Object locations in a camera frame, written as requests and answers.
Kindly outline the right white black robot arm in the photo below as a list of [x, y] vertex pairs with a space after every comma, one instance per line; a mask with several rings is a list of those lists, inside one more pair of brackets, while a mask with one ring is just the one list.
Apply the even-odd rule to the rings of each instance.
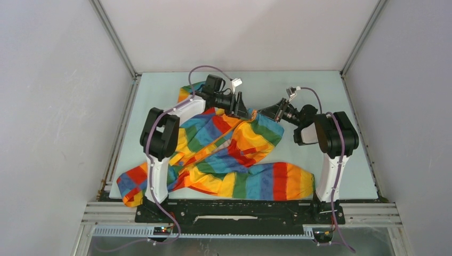
[[297, 110], [282, 98], [260, 114], [273, 121], [286, 121], [296, 126], [293, 140], [299, 146], [317, 144], [324, 159], [320, 185], [311, 201], [310, 216], [323, 223], [339, 210], [339, 187], [345, 165], [359, 146], [359, 136], [347, 114], [343, 111], [321, 114], [312, 105]]

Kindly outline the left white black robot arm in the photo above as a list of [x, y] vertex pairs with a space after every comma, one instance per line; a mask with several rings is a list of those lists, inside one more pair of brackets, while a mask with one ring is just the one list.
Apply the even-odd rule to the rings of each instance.
[[227, 115], [234, 118], [251, 118], [243, 102], [242, 93], [235, 91], [236, 87], [243, 83], [241, 78], [231, 79], [230, 82], [231, 92], [226, 94], [221, 89], [225, 80], [208, 75], [200, 91], [196, 91], [191, 85], [189, 96], [176, 106], [168, 110], [149, 110], [140, 144], [148, 161], [145, 197], [152, 202], [148, 208], [148, 216], [155, 222], [162, 222], [168, 217], [168, 207], [162, 202], [168, 197], [168, 161], [177, 148], [180, 124], [203, 113], [209, 107], [223, 109]]

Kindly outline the rainbow striped jacket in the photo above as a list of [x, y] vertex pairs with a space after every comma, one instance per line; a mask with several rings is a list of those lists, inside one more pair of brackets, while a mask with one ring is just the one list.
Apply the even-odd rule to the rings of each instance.
[[291, 163], [263, 163], [285, 131], [255, 110], [251, 115], [250, 121], [241, 121], [210, 108], [183, 123], [164, 187], [267, 201], [312, 195], [312, 173]]

